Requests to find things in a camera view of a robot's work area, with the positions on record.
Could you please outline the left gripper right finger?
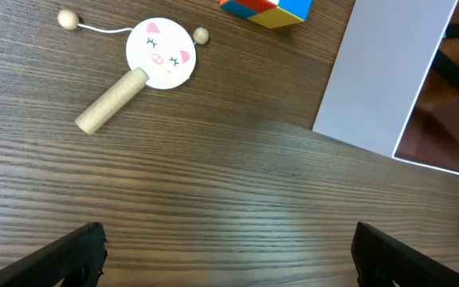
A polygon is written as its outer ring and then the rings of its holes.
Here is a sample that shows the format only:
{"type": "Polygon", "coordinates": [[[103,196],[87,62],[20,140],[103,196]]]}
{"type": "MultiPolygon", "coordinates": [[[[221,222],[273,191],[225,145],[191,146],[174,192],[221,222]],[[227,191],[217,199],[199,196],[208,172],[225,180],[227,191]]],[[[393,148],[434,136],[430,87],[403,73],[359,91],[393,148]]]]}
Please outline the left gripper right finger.
{"type": "Polygon", "coordinates": [[[358,222],[351,256],[360,287],[459,286],[459,273],[373,226],[358,222]]]}

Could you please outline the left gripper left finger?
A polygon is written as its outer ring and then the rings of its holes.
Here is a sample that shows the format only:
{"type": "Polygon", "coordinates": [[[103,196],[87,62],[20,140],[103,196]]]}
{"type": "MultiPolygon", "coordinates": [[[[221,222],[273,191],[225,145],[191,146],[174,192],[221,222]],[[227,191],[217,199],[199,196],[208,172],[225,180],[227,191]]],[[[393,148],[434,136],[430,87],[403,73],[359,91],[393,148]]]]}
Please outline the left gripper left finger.
{"type": "Polygon", "coordinates": [[[90,222],[0,269],[5,286],[96,286],[108,256],[103,225],[90,222]]]}

